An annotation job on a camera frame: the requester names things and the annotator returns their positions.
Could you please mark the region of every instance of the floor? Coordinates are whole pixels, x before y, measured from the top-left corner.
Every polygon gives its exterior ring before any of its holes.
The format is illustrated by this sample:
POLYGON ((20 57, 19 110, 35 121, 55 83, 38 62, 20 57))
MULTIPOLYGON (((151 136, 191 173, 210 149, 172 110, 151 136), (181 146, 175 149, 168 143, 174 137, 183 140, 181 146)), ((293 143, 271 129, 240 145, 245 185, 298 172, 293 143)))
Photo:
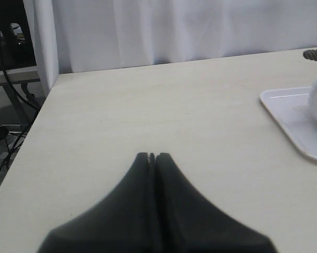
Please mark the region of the floor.
MULTIPOLYGON (((25 94, 21 90, 20 85, 14 85, 17 91, 25 98, 25 94)), ((30 93, 35 95, 35 98, 37 102, 42 105, 45 101, 45 95, 42 89, 42 86, 40 82, 36 83, 30 83, 28 85, 28 90, 30 93)), ((26 113, 30 117, 30 119, 33 118, 34 115, 34 109, 30 108, 26 104, 22 104, 26 113)), ((0 125, 2 124, 21 124, 21 121, 19 120, 18 116, 15 113, 14 108, 12 107, 5 91, 2 87, 0 87, 0 125)), ((3 170, 3 172, 0 173, 0 184, 4 180, 6 175, 6 171, 3 170)))

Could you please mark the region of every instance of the curtain fold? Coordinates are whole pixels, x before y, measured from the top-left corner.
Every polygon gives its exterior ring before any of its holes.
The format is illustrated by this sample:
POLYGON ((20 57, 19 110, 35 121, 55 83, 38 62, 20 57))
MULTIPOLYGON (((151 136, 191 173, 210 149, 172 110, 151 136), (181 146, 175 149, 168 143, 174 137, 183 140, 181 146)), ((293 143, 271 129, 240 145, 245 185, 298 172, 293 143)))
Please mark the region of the curtain fold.
POLYGON ((58 73, 317 46, 317 0, 24 1, 44 89, 58 73))

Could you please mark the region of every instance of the tabletop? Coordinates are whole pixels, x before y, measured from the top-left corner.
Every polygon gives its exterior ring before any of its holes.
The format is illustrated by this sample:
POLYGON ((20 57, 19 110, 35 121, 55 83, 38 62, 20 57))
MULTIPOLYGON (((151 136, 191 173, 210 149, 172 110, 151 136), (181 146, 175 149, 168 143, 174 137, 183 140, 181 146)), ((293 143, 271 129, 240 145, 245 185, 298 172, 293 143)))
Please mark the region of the tabletop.
POLYGON ((279 252, 317 253, 317 165, 259 102, 308 86, 303 50, 60 75, 0 188, 0 252, 47 233, 120 181, 138 152, 168 152, 228 215, 279 252))

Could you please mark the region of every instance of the white curtain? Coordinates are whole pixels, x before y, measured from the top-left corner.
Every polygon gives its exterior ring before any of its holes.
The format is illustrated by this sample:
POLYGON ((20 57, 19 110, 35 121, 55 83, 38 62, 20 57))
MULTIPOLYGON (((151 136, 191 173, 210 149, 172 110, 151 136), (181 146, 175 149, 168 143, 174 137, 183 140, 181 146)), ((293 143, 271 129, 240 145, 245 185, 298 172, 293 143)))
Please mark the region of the white curtain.
POLYGON ((58 73, 317 45, 317 0, 24 1, 46 93, 58 73))

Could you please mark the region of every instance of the white tray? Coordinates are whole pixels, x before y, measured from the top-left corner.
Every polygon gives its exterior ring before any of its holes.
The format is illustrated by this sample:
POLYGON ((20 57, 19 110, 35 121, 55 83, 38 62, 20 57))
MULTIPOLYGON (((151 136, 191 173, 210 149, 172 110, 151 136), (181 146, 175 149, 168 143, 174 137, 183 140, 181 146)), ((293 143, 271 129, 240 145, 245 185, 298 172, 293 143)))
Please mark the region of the white tray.
POLYGON ((267 90, 260 94, 260 100, 296 148, 317 161, 317 122, 308 111, 310 89, 267 90))

